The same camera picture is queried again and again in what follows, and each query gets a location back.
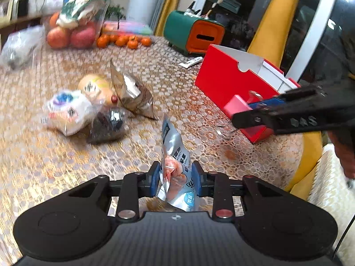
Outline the chicken foot snack packet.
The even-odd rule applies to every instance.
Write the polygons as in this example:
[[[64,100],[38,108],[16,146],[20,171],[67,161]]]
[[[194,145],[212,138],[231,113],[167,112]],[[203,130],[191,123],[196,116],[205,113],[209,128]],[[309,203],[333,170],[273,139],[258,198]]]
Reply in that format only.
[[[192,178],[191,156],[168,116],[162,121],[161,186],[157,197],[186,212],[199,207]]]

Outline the red cardboard box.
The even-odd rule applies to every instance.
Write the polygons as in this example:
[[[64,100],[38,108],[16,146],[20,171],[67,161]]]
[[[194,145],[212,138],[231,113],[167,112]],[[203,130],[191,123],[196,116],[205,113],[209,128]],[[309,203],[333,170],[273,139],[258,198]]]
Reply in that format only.
[[[266,100],[300,86],[270,61],[220,45],[208,47],[195,85],[221,110],[234,95],[255,91]]]

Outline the yellow chair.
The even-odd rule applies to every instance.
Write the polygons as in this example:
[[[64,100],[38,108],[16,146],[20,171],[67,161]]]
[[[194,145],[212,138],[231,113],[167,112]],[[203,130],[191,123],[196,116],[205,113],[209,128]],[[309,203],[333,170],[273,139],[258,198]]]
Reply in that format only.
[[[271,0],[248,53],[280,66],[298,1]],[[262,160],[270,167],[266,180],[301,199],[308,199],[323,151],[321,133],[272,135],[258,147],[274,159],[273,162],[267,158]]]

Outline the dark snack packet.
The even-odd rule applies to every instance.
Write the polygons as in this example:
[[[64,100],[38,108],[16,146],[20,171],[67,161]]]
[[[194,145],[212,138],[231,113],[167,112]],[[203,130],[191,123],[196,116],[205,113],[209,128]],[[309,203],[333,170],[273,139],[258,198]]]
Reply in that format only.
[[[103,106],[90,124],[89,144],[101,144],[119,140],[128,130],[130,111],[118,106]]]

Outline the silver foil snack packet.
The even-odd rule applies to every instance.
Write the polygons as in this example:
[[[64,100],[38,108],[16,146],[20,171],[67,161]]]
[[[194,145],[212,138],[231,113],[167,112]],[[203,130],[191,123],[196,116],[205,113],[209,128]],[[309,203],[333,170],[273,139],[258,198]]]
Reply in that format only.
[[[149,89],[129,71],[110,60],[113,88],[121,105],[136,115],[157,120],[154,114],[154,98]]]

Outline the white wrapped bread packet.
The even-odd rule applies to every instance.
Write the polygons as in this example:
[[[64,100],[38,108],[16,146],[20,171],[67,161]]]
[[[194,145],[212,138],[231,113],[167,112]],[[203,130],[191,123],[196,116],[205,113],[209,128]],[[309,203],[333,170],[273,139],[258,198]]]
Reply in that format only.
[[[86,127],[95,114],[96,108],[81,90],[62,90],[45,103],[40,123],[72,136]]]

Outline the green orange tissue box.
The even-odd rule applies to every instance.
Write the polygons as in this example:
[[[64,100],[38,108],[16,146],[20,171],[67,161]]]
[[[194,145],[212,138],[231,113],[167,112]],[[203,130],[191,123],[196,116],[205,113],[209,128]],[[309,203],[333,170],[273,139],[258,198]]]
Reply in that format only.
[[[185,55],[205,54],[209,45],[220,45],[225,27],[214,20],[174,10],[166,20],[163,37]]]

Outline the yellow wrapped bun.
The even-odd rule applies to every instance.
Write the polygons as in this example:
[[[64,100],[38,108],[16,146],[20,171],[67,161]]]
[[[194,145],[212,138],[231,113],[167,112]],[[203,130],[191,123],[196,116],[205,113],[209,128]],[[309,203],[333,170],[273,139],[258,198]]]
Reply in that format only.
[[[81,90],[92,103],[102,102],[109,106],[118,103],[118,96],[113,90],[111,82],[97,74],[85,75],[80,80],[78,89]]]

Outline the mandarin orange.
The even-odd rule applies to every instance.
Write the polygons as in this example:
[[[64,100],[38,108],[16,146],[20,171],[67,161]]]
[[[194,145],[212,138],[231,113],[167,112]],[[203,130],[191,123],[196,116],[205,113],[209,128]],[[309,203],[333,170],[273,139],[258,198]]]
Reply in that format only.
[[[110,39],[106,36],[100,36],[96,41],[96,46],[98,48],[106,48],[110,42]]]
[[[150,37],[143,37],[140,42],[141,45],[145,47],[150,47],[152,44],[152,40]]]
[[[126,36],[121,35],[116,39],[115,45],[118,47],[125,47],[128,42],[128,39]]]
[[[138,46],[139,42],[137,40],[129,40],[127,43],[127,47],[132,50],[138,49]]]
[[[109,36],[109,39],[110,39],[110,43],[115,43],[118,39],[118,35],[110,35]]]

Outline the yellow curtain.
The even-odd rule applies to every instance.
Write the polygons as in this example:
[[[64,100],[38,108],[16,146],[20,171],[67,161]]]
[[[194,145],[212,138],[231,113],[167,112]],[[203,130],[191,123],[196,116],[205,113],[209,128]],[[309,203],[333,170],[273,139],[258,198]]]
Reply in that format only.
[[[160,15],[158,16],[158,23],[155,28],[156,36],[163,36],[164,26],[166,24],[166,20],[168,15],[177,9],[179,0],[164,0],[162,4],[162,9],[160,10]]]

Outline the pastel plastic case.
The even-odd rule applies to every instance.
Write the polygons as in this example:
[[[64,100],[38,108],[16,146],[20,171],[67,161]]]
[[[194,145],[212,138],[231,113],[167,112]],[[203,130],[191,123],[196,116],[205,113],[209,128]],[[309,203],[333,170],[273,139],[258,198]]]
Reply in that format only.
[[[110,21],[106,20],[102,25],[103,34],[117,34],[117,35],[143,35],[151,36],[154,32],[151,28],[143,23],[120,20],[120,21]]]

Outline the red apple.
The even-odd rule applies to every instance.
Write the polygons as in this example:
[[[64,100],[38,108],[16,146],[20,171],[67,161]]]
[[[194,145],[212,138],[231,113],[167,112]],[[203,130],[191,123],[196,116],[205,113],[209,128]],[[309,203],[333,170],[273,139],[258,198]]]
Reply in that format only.
[[[77,27],[70,36],[71,46],[76,49],[87,49],[92,47],[96,38],[96,30],[92,26]]]
[[[70,44],[70,31],[57,26],[47,33],[47,43],[53,49],[63,49]]]

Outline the clear fruit container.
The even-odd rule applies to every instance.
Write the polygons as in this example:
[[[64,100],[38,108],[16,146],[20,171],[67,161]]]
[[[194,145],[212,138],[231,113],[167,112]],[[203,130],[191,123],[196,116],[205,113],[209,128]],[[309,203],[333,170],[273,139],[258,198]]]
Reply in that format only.
[[[95,46],[108,8],[107,2],[92,1],[78,18],[64,21],[60,12],[47,17],[45,26],[46,44],[55,50],[67,48],[90,49]]]

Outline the clear plastic bag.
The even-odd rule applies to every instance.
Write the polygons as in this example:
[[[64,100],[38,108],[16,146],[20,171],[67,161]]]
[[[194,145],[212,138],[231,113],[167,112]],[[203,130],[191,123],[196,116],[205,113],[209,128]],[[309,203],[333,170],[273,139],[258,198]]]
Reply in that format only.
[[[45,42],[45,34],[43,25],[10,34],[1,51],[1,66],[7,70],[34,67]]]

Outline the green white cloth bag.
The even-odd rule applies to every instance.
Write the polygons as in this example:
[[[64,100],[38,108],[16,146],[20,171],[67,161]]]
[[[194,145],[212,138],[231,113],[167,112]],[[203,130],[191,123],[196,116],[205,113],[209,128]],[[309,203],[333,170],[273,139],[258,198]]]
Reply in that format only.
[[[56,25],[75,29],[86,25],[97,13],[106,8],[108,0],[69,0],[59,13]]]

